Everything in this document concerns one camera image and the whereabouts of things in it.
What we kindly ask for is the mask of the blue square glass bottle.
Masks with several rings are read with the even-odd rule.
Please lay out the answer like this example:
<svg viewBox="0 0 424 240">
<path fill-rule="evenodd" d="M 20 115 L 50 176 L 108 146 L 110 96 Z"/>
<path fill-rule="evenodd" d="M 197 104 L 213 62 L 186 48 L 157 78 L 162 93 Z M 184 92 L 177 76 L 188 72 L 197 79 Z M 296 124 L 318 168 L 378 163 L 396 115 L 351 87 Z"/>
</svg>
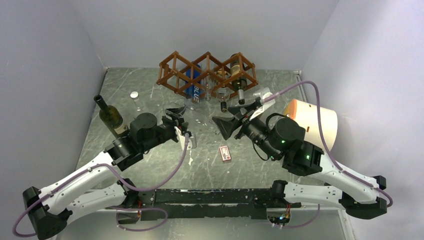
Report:
<svg viewBox="0 0 424 240">
<path fill-rule="evenodd" d="M 185 75 L 188 78 L 191 78 L 191 70 L 187 70 L 185 72 Z M 193 78 L 197 78 L 201 75 L 201 72 L 197 71 L 196 69 L 193 70 Z M 195 86 L 195 85 L 191 85 L 190 87 L 188 87 L 187 89 L 184 90 L 184 93 L 186 95 L 188 95 L 190 97 L 190 100 L 192 103 L 194 104 L 199 104 L 200 103 L 200 95 L 203 93 L 203 90 L 200 89 L 199 87 Z"/>
</svg>

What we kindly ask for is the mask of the green bottle silver neck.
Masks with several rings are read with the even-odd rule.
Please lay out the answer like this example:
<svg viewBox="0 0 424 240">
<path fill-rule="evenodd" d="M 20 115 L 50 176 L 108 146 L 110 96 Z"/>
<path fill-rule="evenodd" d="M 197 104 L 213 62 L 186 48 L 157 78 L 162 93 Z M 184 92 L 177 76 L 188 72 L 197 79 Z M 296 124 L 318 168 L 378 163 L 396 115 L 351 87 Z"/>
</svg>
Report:
<svg viewBox="0 0 424 240">
<path fill-rule="evenodd" d="M 231 77 L 237 75 L 241 71 L 240 61 L 236 58 L 230 63 L 230 74 Z M 244 91 L 247 87 L 247 80 L 244 76 L 240 76 L 237 79 L 233 80 L 231 82 L 231 85 L 237 90 L 237 97 L 238 97 L 238 104 L 244 105 L 245 104 L 245 94 Z"/>
</svg>

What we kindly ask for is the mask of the clear whisky bottle black label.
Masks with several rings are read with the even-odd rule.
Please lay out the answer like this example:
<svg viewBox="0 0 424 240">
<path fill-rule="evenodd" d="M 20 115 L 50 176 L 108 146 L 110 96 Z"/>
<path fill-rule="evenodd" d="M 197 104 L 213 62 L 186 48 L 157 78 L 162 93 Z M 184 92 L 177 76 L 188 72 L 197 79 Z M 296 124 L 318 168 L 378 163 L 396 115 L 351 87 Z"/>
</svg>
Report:
<svg viewBox="0 0 424 240">
<path fill-rule="evenodd" d="M 227 79 L 228 73 L 225 70 L 218 70 L 216 74 L 219 77 L 222 77 L 223 80 Z M 228 111 L 227 100 L 229 99 L 229 90 L 226 85 L 222 85 L 216 92 L 216 96 L 220 102 L 220 110 L 222 113 L 226 113 Z"/>
</svg>

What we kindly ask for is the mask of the clear bottle white cap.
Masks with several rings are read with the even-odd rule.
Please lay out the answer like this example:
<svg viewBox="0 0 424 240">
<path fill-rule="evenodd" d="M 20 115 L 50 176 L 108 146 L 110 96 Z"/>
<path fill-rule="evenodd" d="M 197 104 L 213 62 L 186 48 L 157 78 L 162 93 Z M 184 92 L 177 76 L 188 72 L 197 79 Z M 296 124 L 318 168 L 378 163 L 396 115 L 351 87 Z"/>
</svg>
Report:
<svg viewBox="0 0 424 240">
<path fill-rule="evenodd" d="M 132 99 L 135 109 L 137 112 L 141 112 L 143 110 L 143 104 L 140 100 L 140 95 L 138 91 L 132 91 L 130 93 L 130 98 Z"/>
</svg>

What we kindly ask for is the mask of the dark green wine bottle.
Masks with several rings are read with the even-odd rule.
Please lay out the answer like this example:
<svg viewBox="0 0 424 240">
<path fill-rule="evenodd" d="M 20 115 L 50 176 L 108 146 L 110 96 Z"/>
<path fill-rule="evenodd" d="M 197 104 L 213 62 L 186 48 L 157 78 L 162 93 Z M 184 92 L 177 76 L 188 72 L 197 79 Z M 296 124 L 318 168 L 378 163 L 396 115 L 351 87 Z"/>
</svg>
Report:
<svg viewBox="0 0 424 240">
<path fill-rule="evenodd" d="M 116 138 L 124 136 L 128 131 L 128 126 L 118 109 L 113 105 L 108 105 L 101 95 L 94 96 L 93 100 L 99 106 L 99 117 L 108 130 Z"/>
</svg>

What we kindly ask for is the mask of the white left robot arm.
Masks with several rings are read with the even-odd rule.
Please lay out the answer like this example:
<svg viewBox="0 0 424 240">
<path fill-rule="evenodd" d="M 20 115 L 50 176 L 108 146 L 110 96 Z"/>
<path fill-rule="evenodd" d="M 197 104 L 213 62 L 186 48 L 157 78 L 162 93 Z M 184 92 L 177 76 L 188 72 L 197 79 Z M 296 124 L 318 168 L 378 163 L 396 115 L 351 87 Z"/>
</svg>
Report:
<svg viewBox="0 0 424 240">
<path fill-rule="evenodd" d="M 161 124 L 154 114 L 140 113 L 123 136 L 90 162 L 46 187 L 26 189 L 22 194 L 24 215 L 29 218 L 34 235 L 47 240 L 71 222 L 100 209 L 121 204 L 134 207 L 141 189 L 122 178 L 121 173 L 169 140 L 181 143 L 186 152 L 193 134 L 184 120 L 185 111 L 184 106 L 166 108 Z"/>
</svg>

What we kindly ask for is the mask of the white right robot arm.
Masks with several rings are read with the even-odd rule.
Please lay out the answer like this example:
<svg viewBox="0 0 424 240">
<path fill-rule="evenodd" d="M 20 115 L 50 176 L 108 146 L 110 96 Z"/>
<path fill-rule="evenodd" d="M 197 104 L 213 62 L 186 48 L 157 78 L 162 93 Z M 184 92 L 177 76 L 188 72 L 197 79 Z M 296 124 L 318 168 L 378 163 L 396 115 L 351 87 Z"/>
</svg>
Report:
<svg viewBox="0 0 424 240">
<path fill-rule="evenodd" d="M 212 121 L 222 137 L 250 139 L 254 150 L 262 150 L 266 159 L 281 161 L 289 173 L 310 177 L 323 185 L 302 185 L 275 180 L 270 190 L 270 202 L 275 207 L 297 203 L 332 206 L 346 211 L 354 218 L 370 220 L 386 214 L 389 204 L 381 197 L 386 179 L 350 173 L 332 161 L 321 147 L 305 140 L 306 130 L 293 119 L 278 114 L 278 121 L 270 126 L 270 118 L 254 116 L 260 101 L 244 106 L 229 107 L 231 117 L 213 116 Z"/>
</svg>

